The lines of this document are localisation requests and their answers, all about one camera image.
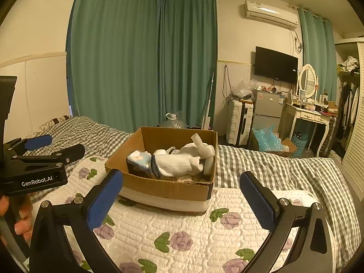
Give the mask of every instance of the table drawer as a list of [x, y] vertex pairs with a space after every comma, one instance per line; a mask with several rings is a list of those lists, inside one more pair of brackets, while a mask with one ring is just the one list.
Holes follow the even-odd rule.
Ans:
[[301, 112], [301, 118], [314, 121], [315, 115], [308, 112]]
[[325, 117], [325, 116], [315, 116], [315, 121], [318, 122], [322, 122], [322, 123], [329, 123], [330, 122], [330, 117]]

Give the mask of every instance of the air conditioner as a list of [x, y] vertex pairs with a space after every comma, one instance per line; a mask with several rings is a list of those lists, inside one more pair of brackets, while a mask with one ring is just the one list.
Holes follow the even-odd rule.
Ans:
[[245, 16], [254, 20], [272, 23], [290, 30], [298, 25], [296, 14], [266, 4], [245, 1]]

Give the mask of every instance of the television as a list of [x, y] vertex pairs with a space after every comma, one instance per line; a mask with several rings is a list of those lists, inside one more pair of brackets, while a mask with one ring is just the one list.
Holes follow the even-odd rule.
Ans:
[[255, 47], [255, 75], [296, 84], [297, 69], [297, 57], [263, 47]]

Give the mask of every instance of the green curtain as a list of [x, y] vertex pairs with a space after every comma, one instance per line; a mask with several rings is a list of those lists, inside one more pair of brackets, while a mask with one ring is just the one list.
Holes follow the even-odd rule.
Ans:
[[158, 124], [157, 7], [157, 0], [75, 0], [75, 115], [129, 132]]
[[314, 17], [312, 12], [303, 11], [300, 7], [302, 35], [303, 35], [303, 63], [309, 63], [318, 75], [319, 95], [327, 92], [328, 99], [336, 99], [336, 54], [334, 32], [328, 19], [322, 21], [322, 17]]
[[216, 0], [159, 2], [159, 120], [168, 112], [182, 111], [188, 126], [201, 126], [217, 60]]

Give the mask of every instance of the finger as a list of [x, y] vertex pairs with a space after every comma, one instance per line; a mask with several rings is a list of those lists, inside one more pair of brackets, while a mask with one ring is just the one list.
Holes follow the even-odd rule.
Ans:
[[33, 233], [33, 228], [30, 228], [29, 231], [26, 231], [23, 233], [23, 237], [25, 239], [25, 241], [30, 241], [32, 239], [32, 233]]
[[29, 213], [32, 212], [32, 210], [33, 210], [32, 202], [30, 201], [30, 197], [26, 195], [24, 197], [23, 203], [19, 207], [19, 215], [21, 218], [25, 218], [29, 215]]
[[32, 217], [30, 214], [29, 216], [21, 219], [14, 225], [15, 234], [21, 235], [24, 232], [29, 231], [31, 226], [32, 226]]
[[0, 198], [0, 216], [3, 216], [6, 213], [8, 207], [9, 207], [9, 197], [3, 195]]
[[3, 236], [1, 236], [1, 235], [0, 235], [0, 239], [1, 239], [1, 241], [3, 242], [3, 244], [6, 246], [6, 245], [7, 245], [7, 242], [6, 242], [5, 238], [4, 238]]

